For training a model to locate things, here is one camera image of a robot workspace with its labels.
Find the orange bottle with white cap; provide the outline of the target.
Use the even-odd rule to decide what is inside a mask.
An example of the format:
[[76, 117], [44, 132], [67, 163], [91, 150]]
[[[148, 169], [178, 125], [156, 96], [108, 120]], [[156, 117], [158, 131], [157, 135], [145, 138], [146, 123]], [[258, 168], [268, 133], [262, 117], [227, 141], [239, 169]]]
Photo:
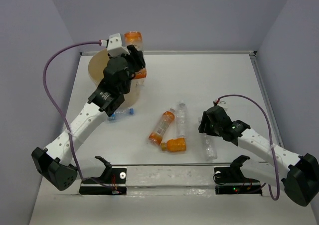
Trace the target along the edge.
[[142, 84], [147, 76], [142, 34], [139, 31], [129, 31], [125, 33], [124, 37], [125, 45], [129, 52], [133, 54], [136, 63], [134, 66], [135, 79], [138, 79]]

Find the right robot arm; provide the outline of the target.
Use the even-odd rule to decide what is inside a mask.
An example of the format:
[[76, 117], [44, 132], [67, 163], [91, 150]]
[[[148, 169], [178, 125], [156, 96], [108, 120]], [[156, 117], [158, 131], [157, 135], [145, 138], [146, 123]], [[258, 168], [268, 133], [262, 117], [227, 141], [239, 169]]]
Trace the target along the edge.
[[253, 178], [283, 190], [297, 205], [306, 207], [319, 192], [319, 163], [306, 153], [290, 152], [264, 138], [241, 120], [231, 120], [224, 108], [216, 105], [202, 114], [198, 130], [221, 137], [224, 141], [247, 150], [268, 165], [256, 166], [250, 159], [229, 169], [230, 177], [241, 181]]

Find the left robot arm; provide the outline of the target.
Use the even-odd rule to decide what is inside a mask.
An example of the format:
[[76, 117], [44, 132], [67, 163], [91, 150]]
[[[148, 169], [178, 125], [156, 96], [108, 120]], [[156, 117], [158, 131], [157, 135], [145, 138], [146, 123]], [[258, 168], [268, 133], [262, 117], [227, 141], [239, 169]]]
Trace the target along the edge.
[[134, 45], [121, 47], [119, 52], [110, 48], [107, 51], [109, 60], [104, 77], [83, 109], [72, 123], [64, 120], [66, 129], [55, 140], [31, 153], [37, 171], [60, 191], [69, 188], [76, 179], [83, 179], [76, 151], [124, 103], [132, 80], [146, 66], [143, 52]]

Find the beige plastic bin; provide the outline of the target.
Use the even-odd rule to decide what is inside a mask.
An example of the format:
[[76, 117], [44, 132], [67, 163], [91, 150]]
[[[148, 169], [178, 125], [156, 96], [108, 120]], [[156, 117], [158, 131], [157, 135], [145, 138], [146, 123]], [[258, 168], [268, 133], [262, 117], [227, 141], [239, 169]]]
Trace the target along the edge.
[[[106, 49], [95, 54], [88, 64], [88, 74], [93, 83], [98, 86], [103, 79], [103, 70], [109, 61], [108, 52]], [[132, 107], [140, 97], [140, 91], [144, 85], [147, 76], [146, 68], [140, 70], [131, 82], [131, 89], [128, 94], [124, 95], [125, 101], [120, 106], [120, 109]]]

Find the clear crushed plastic bottle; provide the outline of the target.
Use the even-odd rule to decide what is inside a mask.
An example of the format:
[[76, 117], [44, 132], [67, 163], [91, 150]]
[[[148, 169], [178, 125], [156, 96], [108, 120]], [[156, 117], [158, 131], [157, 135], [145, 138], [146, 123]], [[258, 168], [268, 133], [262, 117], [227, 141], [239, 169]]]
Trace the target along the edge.
[[176, 107], [176, 136], [185, 138], [188, 134], [188, 110], [183, 101], [179, 101]]

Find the short orange bottle yellow cap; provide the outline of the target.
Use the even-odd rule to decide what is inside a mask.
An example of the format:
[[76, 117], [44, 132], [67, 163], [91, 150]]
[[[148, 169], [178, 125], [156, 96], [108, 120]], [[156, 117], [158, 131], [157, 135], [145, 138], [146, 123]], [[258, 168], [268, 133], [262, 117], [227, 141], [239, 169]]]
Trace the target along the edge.
[[179, 153], [186, 151], [186, 140], [184, 138], [171, 139], [161, 143], [160, 148], [164, 152]]

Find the tall orange juice bottle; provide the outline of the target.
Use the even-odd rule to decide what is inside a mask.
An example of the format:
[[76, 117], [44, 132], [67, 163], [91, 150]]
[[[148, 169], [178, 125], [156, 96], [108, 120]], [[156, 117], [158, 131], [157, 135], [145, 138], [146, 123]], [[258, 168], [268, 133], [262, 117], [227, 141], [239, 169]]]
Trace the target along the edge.
[[160, 117], [153, 131], [150, 133], [148, 141], [151, 144], [160, 145], [165, 133], [174, 120], [175, 110], [173, 108], [170, 108], [168, 111], [165, 111]]

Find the clear bottle blue cap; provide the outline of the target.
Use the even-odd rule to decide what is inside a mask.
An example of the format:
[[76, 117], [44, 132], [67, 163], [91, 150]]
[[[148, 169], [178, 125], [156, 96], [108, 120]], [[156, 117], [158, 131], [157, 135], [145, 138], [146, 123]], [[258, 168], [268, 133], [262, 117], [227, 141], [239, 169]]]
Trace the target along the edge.
[[134, 113], [135, 111], [133, 108], [118, 109], [110, 117], [108, 117], [108, 121], [115, 121], [127, 116], [133, 116]]

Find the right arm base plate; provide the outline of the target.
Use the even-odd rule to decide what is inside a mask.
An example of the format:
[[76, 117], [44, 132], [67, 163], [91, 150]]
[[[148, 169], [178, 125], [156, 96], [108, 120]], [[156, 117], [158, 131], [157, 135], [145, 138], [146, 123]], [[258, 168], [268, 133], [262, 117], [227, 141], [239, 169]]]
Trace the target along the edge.
[[215, 167], [213, 181], [217, 195], [258, 194], [262, 195], [262, 186], [258, 180], [244, 177], [241, 167], [250, 158], [241, 155], [228, 167]]

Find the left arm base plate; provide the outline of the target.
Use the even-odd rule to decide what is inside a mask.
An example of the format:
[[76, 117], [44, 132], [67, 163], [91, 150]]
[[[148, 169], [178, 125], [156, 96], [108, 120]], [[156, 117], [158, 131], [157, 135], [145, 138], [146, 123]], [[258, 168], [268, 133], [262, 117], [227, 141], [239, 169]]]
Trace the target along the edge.
[[127, 193], [126, 166], [113, 166], [101, 156], [80, 162], [85, 180], [80, 183], [81, 195], [119, 196]]

